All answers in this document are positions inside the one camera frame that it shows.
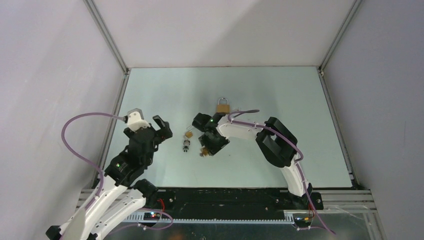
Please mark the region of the large brass padlock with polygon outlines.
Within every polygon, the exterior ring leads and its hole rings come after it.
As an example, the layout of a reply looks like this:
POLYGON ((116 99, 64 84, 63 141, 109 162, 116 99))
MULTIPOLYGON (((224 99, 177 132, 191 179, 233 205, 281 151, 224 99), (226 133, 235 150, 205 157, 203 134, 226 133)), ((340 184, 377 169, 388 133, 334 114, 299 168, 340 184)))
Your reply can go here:
POLYGON ((217 100, 216 113, 229 114, 231 112, 229 100, 221 97, 217 100))

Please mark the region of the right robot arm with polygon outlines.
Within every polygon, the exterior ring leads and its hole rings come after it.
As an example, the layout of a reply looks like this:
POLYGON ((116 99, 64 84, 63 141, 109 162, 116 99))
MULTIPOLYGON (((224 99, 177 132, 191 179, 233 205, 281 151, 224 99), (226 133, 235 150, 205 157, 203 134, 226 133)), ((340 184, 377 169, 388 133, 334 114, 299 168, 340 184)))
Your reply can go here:
POLYGON ((304 209, 311 202, 313 187, 300 166, 304 154, 298 148, 297 138, 276 117, 264 122, 239 120, 243 114, 257 110, 236 110, 229 113, 217 112, 210 116, 198 113, 191 125, 201 132, 198 140, 204 156, 214 156, 230 143, 231 138, 255 141, 264 158, 280 169, 291 194, 291 204, 304 209))

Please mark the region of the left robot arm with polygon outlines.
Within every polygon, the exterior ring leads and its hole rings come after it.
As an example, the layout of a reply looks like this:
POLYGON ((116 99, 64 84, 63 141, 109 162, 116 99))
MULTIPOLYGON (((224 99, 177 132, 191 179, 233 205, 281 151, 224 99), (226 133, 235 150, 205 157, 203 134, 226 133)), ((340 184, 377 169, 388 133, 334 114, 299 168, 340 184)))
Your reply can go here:
POLYGON ((107 117, 126 124, 128 144, 105 170, 95 165, 99 183, 88 199, 62 225, 46 231, 50 240, 102 240, 133 212, 153 208, 158 202, 158 189, 148 180, 138 178, 153 163, 159 145, 173 136, 170 124, 159 115, 153 116, 155 129, 136 108, 125 116, 107 117))

